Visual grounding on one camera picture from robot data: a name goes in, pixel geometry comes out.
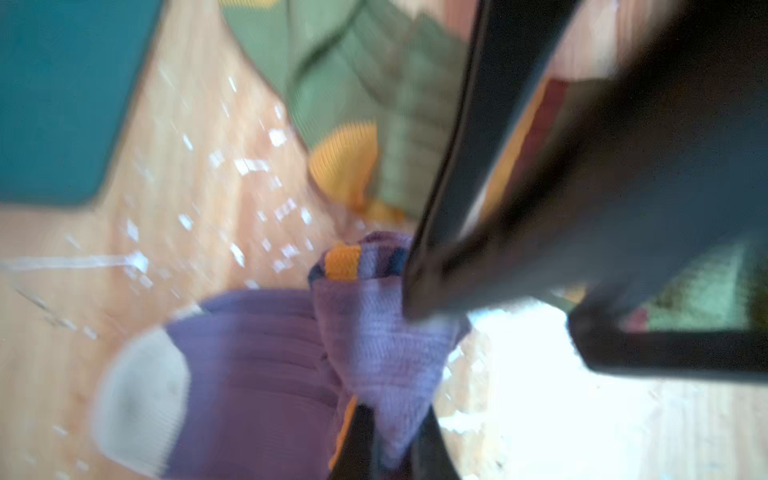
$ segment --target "teal object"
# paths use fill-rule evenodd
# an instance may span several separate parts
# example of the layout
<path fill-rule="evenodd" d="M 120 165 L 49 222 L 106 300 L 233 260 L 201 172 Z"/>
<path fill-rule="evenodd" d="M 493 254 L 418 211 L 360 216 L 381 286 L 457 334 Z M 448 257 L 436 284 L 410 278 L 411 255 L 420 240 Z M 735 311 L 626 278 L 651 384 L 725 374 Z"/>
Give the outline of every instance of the teal object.
<path fill-rule="evenodd" d="M 99 191 L 162 0 L 0 0 L 0 201 Z"/>

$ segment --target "light wood grain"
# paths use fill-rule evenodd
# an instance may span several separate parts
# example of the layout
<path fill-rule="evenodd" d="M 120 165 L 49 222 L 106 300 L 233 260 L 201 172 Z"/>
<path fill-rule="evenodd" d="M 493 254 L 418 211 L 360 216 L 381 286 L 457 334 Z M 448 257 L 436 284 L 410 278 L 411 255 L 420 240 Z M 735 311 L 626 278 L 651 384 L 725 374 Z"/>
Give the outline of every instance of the light wood grain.
<path fill-rule="evenodd" d="M 610 73 L 644 29 L 668 15 L 655 3 L 589 0 L 551 71 L 566 78 Z M 466 31 L 470 22 L 461 12 L 472 8 L 450 5 L 422 6 L 438 17 L 444 12 L 454 31 Z M 270 129 L 284 132 L 286 143 L 273 145 Z M 215 166 L 209 156 L 217 151 L 223 162 Z M 266 160 L 270 171 L 242 176 L 237 158 Z M 286 204 L 296 209 L 278 220 L 275 210 Z M 180 215 L 193 221 L 191 230 Z M 135 242 L 127 235 L 129 220 L 138 228 Z M 263 288 L 304 287 L 321 250 L 375 227 L 314 194 L 306 152 L 282 104 L 243 56 L 216 2 L 168 2 L 101 196 L 77 210 L 0 208 L 0 259 L 88 261 L 141 251 L 150 261 L 143 283 L 119 266 L 2 276 L 0 478 L 49 479 L 57 472 L 78 480 L 139 478 L 102 458 L 88 432 L 98 379 L 126 339 L 200 298 L 245 288 L 246 280 Z M 287 245 L 300 254 L 276 272 Z M 483 414 L 476 430 L 445 433 L 463 475 L 768 475 L 763 389 L 596 376 L 574 357 L 561 317 L 539 309 L 534 317 L 541 322 L 520 320 L 515 307 L 510 326 L 474 331 L 462 344 L 465 355 L 449 366 L 451 378 L 436 400 L 440 415 Z M 86 326 L 96 339 L 84 333 Z M 79 459 L 87 471 L 78 468 Z"/>

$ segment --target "wooden table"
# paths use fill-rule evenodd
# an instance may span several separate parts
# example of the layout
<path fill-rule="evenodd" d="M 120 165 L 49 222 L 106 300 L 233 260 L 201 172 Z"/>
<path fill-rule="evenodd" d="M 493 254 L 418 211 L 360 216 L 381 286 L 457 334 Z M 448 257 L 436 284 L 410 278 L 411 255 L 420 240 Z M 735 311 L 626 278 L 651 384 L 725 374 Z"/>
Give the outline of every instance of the wooden table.
<path fill-rule="evenodd" d="M 469 25 L 454 0 L 422 4 Z M 551 71 L 610 74 L 669 11 L 588 1 Z M 237 159 L 269 170 L 242 175 Z M 102 195 L 78 210 L 0 209 L 0 263 L 13 267 L 0 279 L 0 478 L 138 478 L 88 431 L 126 339 L 221 290 L 304 287 L 321 250 L 376 227 L 309 187 L 284 107 L 216 2 L 169 1 Z M 489 313 L 450 362 L 436 405 L 466 478 L 768 475 L 765 391 L 596 376 L 562 322 L 530 302 Z"/>

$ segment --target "wooden surface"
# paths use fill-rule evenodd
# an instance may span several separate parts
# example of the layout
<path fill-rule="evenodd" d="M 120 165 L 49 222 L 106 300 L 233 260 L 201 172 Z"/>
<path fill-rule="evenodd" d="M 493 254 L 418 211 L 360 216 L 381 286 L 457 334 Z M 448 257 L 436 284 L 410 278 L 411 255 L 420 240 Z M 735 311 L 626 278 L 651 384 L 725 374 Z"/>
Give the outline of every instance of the wooden surface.
<path fill-rule="evenodd" d="M 669 15 L 659 4 L 588 1 L 551 72 L 610 74 Z M 465 4 L 426 7 L 456 31 L 469 25 Z M 241 158 L 269 171 L 243 176 Z M 99 376 L 125 340 L 246 282 L 304 287 L 318 252 L 376 227 L 328 208 L 305 162 L 216 2 L 168 2 L 102 195 L 79 210 L 0 209 L 0 263 L 17 269 L 0 279 L 0 478 L 138 478 L 103 459 L 88 432 Z M 284 247 L 299 253 L 287 259 Z M 125 263 L 133 252 L 146 276 L 98 266 L 96 256 Z M 45 266 L 22 257 L 78 268 L 20 271 Z M 436 401 L 466 478 L 768 477 L 765 390 L 596 376 L 557 310 L 508 311 L 478 320 Z"/>

